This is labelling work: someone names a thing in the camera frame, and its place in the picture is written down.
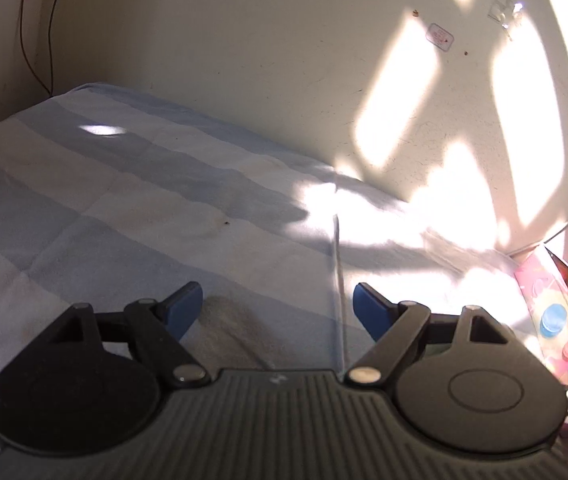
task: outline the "blue striped blanket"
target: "blue striped blanket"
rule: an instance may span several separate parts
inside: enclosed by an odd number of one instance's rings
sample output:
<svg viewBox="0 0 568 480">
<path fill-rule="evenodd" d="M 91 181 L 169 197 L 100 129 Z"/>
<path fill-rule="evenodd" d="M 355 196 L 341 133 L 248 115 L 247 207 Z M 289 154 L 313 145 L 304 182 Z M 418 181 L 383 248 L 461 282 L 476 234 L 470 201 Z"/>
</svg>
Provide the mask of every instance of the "blue striped blanket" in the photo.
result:
<svg viewBox="0 0 568 480">
<path fill-rule="evenodd" d="M 71 303 L 120 310 L 202 284 L 183 344 L 221 367 L 342 371 L 371 344 L 359 281 L 526 337 L 513 262 L 243 128 L 102 84 L 0 123 L 0 369 Z"/>
</svg>

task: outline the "black cable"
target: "black cable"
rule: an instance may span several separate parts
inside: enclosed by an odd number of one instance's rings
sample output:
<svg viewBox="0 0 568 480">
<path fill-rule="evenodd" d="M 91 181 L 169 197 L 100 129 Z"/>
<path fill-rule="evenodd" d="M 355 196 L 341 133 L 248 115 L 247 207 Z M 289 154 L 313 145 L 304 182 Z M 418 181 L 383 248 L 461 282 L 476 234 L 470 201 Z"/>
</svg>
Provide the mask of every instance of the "black cable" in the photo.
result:
<svg viewBox="0 0 568 480">
<path fill-rule="evenodd" d="M 22 56 L 24 57 L 24 61 L 26 65 L 28 65 L 30 73 L 33 74 L 33 77 L 38 80 L 38 83 L 42 86 L 43 89 L 46 90 L 46 93 L 51 97 L 53 93 L 48 89 L 48 87 L 44 84 L 42 79 L 37 75 L 33 67 L 30 65 L 29 57 L 26 55 L 26 49 L 24 49 L 24 0 L 20 0 L 20 47 L 22 49 Z"/>
<path fill-rule="evenodd" d="M 50 17 L 48 19 L 48 63 L 50 66 L 50 95 L 53 97 L 53 46 L 51 44 L 51 31 L 53 29 L 53 16 L 55 15 L 55 8 L 58 5 L 58 0 L 53 0 L 53 7 L 50 9 Z"/>
</svg>

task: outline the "metal rivet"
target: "metal rivet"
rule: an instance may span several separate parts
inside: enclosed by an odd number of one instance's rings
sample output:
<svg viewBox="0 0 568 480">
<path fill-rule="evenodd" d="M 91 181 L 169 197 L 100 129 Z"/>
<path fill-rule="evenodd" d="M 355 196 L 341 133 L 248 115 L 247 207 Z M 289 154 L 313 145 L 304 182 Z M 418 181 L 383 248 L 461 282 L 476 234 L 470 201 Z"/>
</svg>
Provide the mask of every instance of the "metal rivet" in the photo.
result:
<svg viewBox="0 0 568 480">
<path fill-rule="evenodd" d="M 353 383 L 372 384 L 376 383 L 381 378 L 382 373 L 377 368 L 370 366 L 360 366 L 349 371 L 349 379 L 353 381 Z"/>
<path fill-rule="evenodd" d="M 180 365 L 173 369 L 173 377 L 180 383 L 194 383 L 206 377 L 206 370 L 199 365 Z"/>
</svg>

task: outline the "white cable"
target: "white cable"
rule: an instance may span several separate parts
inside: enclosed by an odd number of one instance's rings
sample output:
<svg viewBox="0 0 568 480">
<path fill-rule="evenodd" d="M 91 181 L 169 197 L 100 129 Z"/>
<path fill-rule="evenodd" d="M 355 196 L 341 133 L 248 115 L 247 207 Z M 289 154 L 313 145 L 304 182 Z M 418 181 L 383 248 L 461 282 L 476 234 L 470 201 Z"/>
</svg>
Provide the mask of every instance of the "white cable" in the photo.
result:
<svg viewBox="0 0 568 480">
<path fill-rule="evenodd" d="M 562 234 L 566 229 L 568 229 L 568 222 L 566 223 L 566 225 L 564 225 L 564 227 L 562 227 L 559 231 L 557 231 L 555 234 L 553 234 L 550 238 L 548 238 L 547 240 L 540 240 L 538 242 L 532 243 L 532 244 L 528 244 L 524 247 L 519 247 L 518 249 L 516 249 L 515 251 L 512 251 L 510 253 L 508 253 L 508 256 L 510 256 L 511 258 L 513 256 L 517 256 L 518 254 L 524 253 L 530 249 L 533 249 L 535 247 L 537 247 L 540 244 L 547 244 L 548 242 L 550 242 L 554 237 L 559 236 L 560 234 Z"/>
</svg>

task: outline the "circular pad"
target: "circular pad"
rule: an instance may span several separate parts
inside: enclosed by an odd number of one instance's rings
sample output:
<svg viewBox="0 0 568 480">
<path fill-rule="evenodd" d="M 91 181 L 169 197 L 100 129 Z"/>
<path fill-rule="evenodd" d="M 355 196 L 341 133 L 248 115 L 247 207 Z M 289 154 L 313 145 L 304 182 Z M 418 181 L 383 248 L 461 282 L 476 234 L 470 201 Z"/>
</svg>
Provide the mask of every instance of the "circular pad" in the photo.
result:
<svg viewBox="0 0 568 480">
<path fill-rule="evenodd" d="M 497 370 L 461 372 L 450 381 L 449 391 L 459 405 L 480 413 L 505 412 L 518 405 L 524 396 L 519 381 Z"/>
<path fill-rule="evenodd" d="M 480 454 L 527 452 L 550 442 L 567 409 L 561 383 L 517 341 L 454 342 L 409 366 L 394 400 L 417 431 Z"/>
<path fill-rule="evenodd" d="M 0 373 L 0 439 L 33 454 L 94 453 L 140 431 L 160 391 L 141 364 L 76 344 L 16 358 Z"/>
</svg>

